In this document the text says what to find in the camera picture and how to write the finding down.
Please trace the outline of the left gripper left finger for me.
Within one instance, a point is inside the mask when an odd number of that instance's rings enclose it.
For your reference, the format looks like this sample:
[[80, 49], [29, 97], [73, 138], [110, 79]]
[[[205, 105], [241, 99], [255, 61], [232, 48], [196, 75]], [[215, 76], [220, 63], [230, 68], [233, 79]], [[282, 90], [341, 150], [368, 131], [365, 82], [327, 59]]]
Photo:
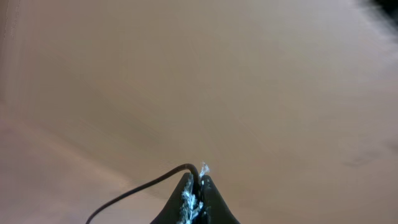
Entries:
[[188, 199], [195, 197], [192, 191], [193, 175], [184, 173], [165, 206], [150, 224], [180, 223], [187, 214], [187, 210], [190, 210], [190, 205], [187, 205]]

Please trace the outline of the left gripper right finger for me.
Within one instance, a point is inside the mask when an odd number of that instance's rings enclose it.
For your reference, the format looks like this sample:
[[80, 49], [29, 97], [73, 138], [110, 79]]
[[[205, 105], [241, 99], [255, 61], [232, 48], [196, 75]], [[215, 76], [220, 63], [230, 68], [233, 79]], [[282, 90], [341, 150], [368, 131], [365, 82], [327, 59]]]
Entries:
[[223, 200], [209, 175], [201, 178], [201, 201], [203, 208], [198, 217], [199, 224], [239, 224]]

